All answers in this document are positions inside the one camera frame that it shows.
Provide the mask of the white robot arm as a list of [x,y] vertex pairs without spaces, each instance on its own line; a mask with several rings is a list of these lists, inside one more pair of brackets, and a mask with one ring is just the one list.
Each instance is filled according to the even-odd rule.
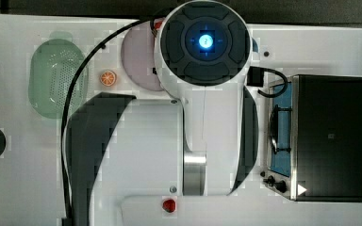
[[72,212],[63,226],[125,226],[130,198],[155,198],[173,214],[181,196],[232,193],[257,149],[245,86],[252,47],[248,26],[225,4],[192,0],[172,10],[154,44],[163,98],[102,92],[70,117]]

